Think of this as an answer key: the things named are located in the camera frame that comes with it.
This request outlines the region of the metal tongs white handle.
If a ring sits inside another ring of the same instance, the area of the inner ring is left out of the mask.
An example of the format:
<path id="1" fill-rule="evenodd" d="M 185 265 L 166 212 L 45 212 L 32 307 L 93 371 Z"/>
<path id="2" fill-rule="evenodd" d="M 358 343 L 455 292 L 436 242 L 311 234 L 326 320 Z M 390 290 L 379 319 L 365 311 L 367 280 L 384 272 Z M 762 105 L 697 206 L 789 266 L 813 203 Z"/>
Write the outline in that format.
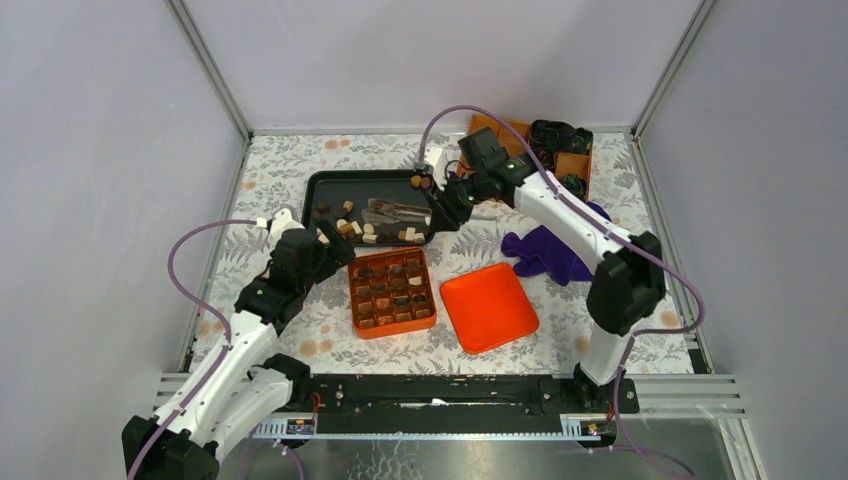
<path id="1" fill-rule="evenodd" d="M 492 222 L 494 214 L 475 213 L 472 206 L 451 206 L 437 202 L 432 205 L 413 205 L 383 198 L 370 198 L 359 211 L 360 219 L 373 225 L 414 224 L 435 229 L 458 229 L 470 221 Z"/>

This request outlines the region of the orange chocolate box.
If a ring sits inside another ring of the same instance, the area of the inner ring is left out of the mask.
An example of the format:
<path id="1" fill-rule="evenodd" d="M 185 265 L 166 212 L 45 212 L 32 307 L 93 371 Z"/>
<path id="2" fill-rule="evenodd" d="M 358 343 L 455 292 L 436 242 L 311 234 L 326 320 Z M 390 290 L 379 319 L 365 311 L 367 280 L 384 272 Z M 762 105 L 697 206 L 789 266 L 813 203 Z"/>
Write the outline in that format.
<path id="1" fill-rule="evenodd" d="M 409 278 L 421 276 L 412 286 Z M 428 330 L 437 308 L 425 251 L 408 247 L 356 258 L 348 266 L 353 330 L 363 340 Z"/>

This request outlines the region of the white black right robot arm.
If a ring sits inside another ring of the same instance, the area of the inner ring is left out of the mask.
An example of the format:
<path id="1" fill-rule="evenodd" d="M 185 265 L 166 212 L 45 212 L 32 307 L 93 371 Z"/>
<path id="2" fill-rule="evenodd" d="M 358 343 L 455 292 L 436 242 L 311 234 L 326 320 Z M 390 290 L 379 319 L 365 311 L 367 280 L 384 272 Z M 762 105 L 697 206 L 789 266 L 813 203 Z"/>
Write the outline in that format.
<path id="1" fill-rule="evenodd" d="M 614 383 L 624 371 L 627 344 L 637 324 L 650 317 L 666 295 L 658 238 L 632 235 L 564 189 L 531 151 L 511 155 L 485 127 L 458 143 L 470 171 L 448 173 L 443 154 L 420 146 L 417 168 L 433 176 L 426 191 L 436 232 L 456 231 L 474 207 L 498 200 L 536 220 L 569 247 L 592 274 L 586 298 L 593 320 L 586 355 L 567 393 L 583 410 L 613 404 Z"/>

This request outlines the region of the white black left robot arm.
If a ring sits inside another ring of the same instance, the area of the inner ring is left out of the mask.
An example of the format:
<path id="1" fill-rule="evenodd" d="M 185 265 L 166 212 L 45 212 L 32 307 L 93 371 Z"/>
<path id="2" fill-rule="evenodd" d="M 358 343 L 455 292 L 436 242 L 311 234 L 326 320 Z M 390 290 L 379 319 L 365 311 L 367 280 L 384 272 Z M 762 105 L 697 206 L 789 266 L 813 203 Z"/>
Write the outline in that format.
<path id="1" fill-rule="evenodd" d="M 216 350 L 148 418 L 134 416 L 122 435 L 129 479 L 215 479 L 235 446 L 278 408 L 296 411 L 310 397 L 310 370 L 276 355 L 240 383 L 303 309 L 317 284 L 355 258 L 353 246 L 326 219 L 309 230 L 287 209 L 257 218 L 274 248 L 263 271 L 221 317 Z"/>

